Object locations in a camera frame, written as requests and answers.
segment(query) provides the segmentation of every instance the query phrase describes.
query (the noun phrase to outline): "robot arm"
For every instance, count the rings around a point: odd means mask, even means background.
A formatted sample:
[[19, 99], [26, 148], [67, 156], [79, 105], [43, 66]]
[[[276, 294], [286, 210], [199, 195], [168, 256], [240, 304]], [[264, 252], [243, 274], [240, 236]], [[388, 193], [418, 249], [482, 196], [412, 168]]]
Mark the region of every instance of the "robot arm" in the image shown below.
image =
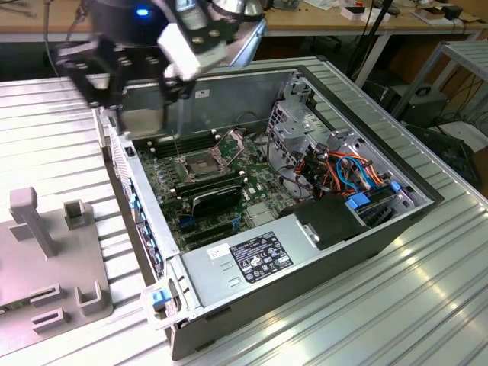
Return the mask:
[[[252, 31], [264, 23], [258, 0], [216, 0], [212, 5], [207, 0], [88, 1], [94, 39], [62, 48], [56, 63], [90, 107], [117, 115], [119, 132], [126, 130], [120, 109], [134, 70], [148, 69], [159, 83], [164, 127], [168, 105], [187, 98], [202, 73], [229, 59], [228, 50], [242, 51], [230, 46], [246, 35], [239, 32], [241, 26]], [[134, 47], [143, 48], [143, 59], [129, 56]], [[109, 74], [107, 88], [97, 88], [87, 78], [90, 59]]]

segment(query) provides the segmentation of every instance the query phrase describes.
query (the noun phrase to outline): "warning label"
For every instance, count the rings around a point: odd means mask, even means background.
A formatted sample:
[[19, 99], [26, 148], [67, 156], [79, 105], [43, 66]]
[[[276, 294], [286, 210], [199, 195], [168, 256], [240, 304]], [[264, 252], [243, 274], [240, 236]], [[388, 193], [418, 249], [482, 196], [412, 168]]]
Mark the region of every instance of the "warning label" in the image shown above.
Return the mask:
[[250, 284], [293, 264], [272, 231], [231, 246], [230, 253]]

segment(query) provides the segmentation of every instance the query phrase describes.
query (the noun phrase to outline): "blue latch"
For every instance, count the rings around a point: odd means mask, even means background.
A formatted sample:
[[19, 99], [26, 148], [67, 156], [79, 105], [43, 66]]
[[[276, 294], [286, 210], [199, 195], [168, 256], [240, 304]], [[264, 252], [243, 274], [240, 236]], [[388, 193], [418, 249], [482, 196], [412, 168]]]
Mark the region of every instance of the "blue latch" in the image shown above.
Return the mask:
[[165, 303], [172, 299], [171, 291], [168, 288], [162, 288], [152, 293], [152, 307], [154, 310], [160, 310]]
[[348, 204], [353, 209], [356, 210], [357, 208], [369, 204], [371, 201], [366, 194], [364, 193], [357, 193], [353, 194], [352, 196], [348, 197]]
[[402, 189], [402, 186], [397, 181], [391, 181], [390, 187], [395, 191], [395, 193], [398, 193], [398, 191]]

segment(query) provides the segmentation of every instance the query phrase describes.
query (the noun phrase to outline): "aluminum extrusion table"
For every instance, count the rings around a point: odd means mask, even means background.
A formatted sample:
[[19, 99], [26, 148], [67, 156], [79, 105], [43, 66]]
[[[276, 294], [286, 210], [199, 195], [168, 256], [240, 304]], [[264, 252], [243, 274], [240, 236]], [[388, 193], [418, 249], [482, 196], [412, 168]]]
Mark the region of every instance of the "aluminum extrusion table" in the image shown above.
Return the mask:
[[[463, 66], [474, 75], [478, 76], [485, 82], [488, 82], [488, 42], [486, 41], [460, 41], [460, 42], [441, 42], [435, 48], [432, 55], [425, 62], [419, 73], [413, 80], [410, 87], [406, 90], [403, 97], [400, 99], [396, 107], [392, 111], [394, 117], [401, 115], [409, 100], [429, 74], [430, 70], [435, 66], [442, 55], [446, 55], [451, 59], [450, 63], [444, 68], [438, 78], [435, 80], [433, 86], [441, 89], [449, 74], [453, 71], [456, 65]], [[467, 115], [467, 120], [470, 120], [477, 114], [482, 107], [488, 104], [488, 93], [471, 108]]]
[[[224, 364], [488, 364], [488, 202], [330, 63], [301, 63], [445, 197], [381, 254], [175, 362]], [[39, 192], [40, 209], [80, 197], [94, 204], [114, 313], [0, 358], [13, 364], [172, 364], [164, 332], [138, 301], [143, 286], [92, 113], [72, 86], [0, 85], [0, 182]], [[317, 106], [336, 127], [340, 119]], [[0, 202], [2, 219], [8, 217]]]

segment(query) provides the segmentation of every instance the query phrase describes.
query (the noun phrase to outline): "sticker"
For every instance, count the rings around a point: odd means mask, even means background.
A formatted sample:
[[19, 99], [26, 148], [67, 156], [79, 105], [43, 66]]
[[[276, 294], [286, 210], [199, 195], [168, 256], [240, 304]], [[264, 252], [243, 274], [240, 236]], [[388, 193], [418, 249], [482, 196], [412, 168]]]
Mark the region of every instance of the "sticker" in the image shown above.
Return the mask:
[[293, 264], [290, 256], [272, 231], [232, 246], [230, 254], [250, 284], [254, 284], [256, 281]]
[[213, 248], [207, 249], [207, 253], [212, 260], [220, 258], [226, 254], [229, 254], [229, 244], [225, 242], [219, 246], [214, 246]]
[[196, 98], [206, 98], [208, 96], [210, 96], [210, 89], [197, 90], [195, 92], [195, 97]]

